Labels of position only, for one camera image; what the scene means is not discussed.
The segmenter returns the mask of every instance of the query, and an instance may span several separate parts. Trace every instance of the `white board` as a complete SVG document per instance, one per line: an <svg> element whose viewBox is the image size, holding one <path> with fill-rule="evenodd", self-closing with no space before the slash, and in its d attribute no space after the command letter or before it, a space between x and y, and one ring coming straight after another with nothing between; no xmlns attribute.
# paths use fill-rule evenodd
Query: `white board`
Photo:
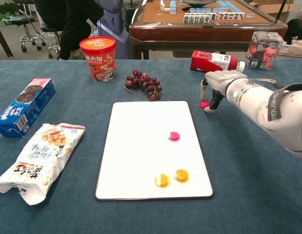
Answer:
<svg viewBox="0 0 302 234"><path fill-rule="evenodd" d="M180 134L170 141L170 132ZM185 169L189 180L175 180ZM170 184L161 188L155 177ZM196 129L185 101L113 105L95 197L99 200L210 197L213 194Z"/></svg>

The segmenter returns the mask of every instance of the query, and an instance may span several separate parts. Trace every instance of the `bar stool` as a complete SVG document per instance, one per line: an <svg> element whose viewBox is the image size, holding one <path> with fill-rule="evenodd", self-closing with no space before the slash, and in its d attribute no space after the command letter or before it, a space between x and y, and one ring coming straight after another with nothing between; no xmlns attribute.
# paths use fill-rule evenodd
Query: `bar stool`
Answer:
<svg viewBox="0 0 302 234"><path fill-rule="evenodd" d="M16 3L22 3L22 4L33 4L33 1L32 0L13 0L14 2ZM25 30L25 33L26 33L26 36L24 37L21 37L20 38L20 42L21 42L21 49L22 51L25 53L27 51L26 47L25 47L25 42L32 42L32 45L36 45L37 46L37 50L41 50L41 46L39 46L37 43L36 43L36 40L40 39L42 41L41 45L42 46L45 46L46 43L43 41L43 39L40 37L40 33L37 32L36 28L34 27L34 25L32 24L32 22L35 21L35 18L33 16L30 16L30 15L26 15L25 13L23 13L21 10L19 10L23 15L22 16L13 16L10 18L10 22L12 24L15 24L17 25L18 27L23 25L24 26L24 30ZM37 34L34 34L34 35L31 35L29 33L29 30L27 28L27 24L30 23L35 31L37 32Z"/></svg>
<svg viewBox="0 0 302 234"><path fill-rule="evenodd" d="M57 60L59 60L60 59L60 51L59 51L60 37L58 35L58 32L63 31L63 28L50 28L45 23L40 25L40 28L42 31L44 31L46 33L54 33L55 41L50 43L50 45L48 47L48 50L49 50L48 57L49 57L49 59L53 58L53 55L51 54L51 50L53 49L57 53Z"/></svg>

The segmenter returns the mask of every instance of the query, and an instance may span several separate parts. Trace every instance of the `robotic arm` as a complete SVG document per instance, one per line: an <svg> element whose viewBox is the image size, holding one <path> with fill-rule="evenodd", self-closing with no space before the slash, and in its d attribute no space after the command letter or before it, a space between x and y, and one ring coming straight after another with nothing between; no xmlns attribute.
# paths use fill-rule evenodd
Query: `robotic arm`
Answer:
<svg viewBox="0 0 302 234"><path fill-rule="evenodd" d="M269 90L256 80L273 82L278 90ZM208 84L213 88L213 98L206 112L216 111L227 97L285 149L302 157L302 84L280 87L271 79L250 79L238 71L208 72L201 82L202 100L206 99Z"/></svg>

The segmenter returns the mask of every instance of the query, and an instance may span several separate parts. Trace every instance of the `snack bag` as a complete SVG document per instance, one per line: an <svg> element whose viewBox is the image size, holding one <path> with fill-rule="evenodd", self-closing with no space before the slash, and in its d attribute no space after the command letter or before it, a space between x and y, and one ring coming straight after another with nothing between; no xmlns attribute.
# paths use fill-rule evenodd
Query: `snack bag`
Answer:
<svg viewBox="0 0 302 234"><path fill-rule="evenodd" d="M66 123L43 124L24 146L16 162L0 176L0 192L17 187L27 204L42 202L85 129Z"/></svg>

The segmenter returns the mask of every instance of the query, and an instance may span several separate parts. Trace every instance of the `black pants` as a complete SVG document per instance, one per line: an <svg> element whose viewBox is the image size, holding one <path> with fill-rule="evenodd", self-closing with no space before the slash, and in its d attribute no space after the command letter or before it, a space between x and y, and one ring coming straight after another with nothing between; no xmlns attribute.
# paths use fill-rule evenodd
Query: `black pants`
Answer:
<svg viewBox="0 0 302 234"><path fill-rule="evenodd" d="M103 15L103 9L94 0L66 0L67 17L60 40L60 58L68 59L72 50L79 49L79 43L89 37L90 19L95 25Z"/></svg>

